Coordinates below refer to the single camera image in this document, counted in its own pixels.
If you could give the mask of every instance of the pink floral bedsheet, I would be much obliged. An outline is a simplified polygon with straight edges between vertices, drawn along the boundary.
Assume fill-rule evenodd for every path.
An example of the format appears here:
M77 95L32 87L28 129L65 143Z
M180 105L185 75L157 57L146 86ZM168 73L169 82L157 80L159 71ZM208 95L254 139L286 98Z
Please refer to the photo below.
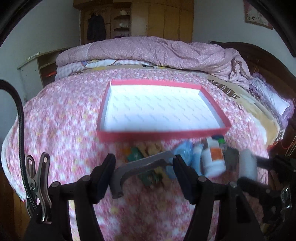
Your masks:
M31 154L38 165L42 152L51 156L49 184L77 181L101 164L108 153L116 156L116 166L122 165L122 153L127 143L101 143L96 134L96 122L104 90L113 79L171 80L202 85L216 100L232 127L226 142L239 150L249 148L254 154L267 157L264 142L255 123L243 107L206 79L191 73L168 70L116 69L91 72L64 78L46 86L24 107L25 154ZM169 150L181 140L162 141ZM21 199L25 191L20 175L18 155L18 123L14 123L2 150L3 168L12 187ZM226 172L212 181L228 183L237 173ZM258 180L267 183L266 171L258 170ZM112 199L110 190L94 206L105 240L183 240L194 206L186 201L174 180L168 190L148 191L137 177L123 186L124 197ZM258 202L250 199L257 218L262 218ZM209 240L214 240L218 221L218 202L215 202ZM70 222L74 240L79 240L74 204L70 202Z

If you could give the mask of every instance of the black cable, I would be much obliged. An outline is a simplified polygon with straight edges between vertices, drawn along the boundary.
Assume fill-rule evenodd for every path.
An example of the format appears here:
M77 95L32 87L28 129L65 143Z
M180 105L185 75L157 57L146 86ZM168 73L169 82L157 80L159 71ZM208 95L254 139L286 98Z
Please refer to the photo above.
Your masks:
M26 172L26 164L25 164L25 117L24 110L22 108L22 101L20 96L18 95L16 89L9 84L8 82L0 79L0 89L7 91L11 97L13 98L16 106L17 106L17 114L18 114L18 123L19 123L19 155L20 155L20 172L22 175L22 182L25 187L25 191L28 196L28 200L31 203L34 210L36 210L37 205L33 199L28 178Z

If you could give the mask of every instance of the picture frame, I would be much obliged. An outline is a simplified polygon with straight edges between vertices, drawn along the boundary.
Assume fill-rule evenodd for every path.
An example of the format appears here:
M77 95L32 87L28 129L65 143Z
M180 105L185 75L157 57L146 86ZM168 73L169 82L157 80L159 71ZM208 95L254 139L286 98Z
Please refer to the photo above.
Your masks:
M273 30L272 25L249 2L244 0L244 18L246 23L259 25Z

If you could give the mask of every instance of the wooden cabinet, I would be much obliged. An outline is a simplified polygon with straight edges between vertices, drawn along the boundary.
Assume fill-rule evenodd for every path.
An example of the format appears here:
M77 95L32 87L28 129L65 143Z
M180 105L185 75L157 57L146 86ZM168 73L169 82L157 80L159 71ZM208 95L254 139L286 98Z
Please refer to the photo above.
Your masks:
M79 10L84 10L94 5L112 4L112 0L73 0L73 7Z
M131 36L147 36L149 3L133 2L131 5Z
M165 24L165 5L152 3L148 16L148 36L163 38Z
M179 40L190 43L193 31L193 13L187 10L180 10L180 36Z
M181 0L166 0L166 5L180 8Z
M169 40L179 39L179 14L179 8L166 6L163 38Z
M192 40L194 0L113 0L113 4L104 6L98 6L99 0L95 2L81 11L81 44L89 43L86 35L92 13L103 16L107 39L129 35ZM128 15L120 16L121 10Z

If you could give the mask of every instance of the folded comforter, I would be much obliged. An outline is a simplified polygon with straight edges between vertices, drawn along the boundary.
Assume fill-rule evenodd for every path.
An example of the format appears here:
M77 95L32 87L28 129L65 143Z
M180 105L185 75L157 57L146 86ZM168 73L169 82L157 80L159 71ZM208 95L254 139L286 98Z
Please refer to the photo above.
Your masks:
M200 70L249 88L248 66L233 48L206 43L184 43L158 37L124 37L77 46L62 52L58 67L98 59L133 59L156 66Z

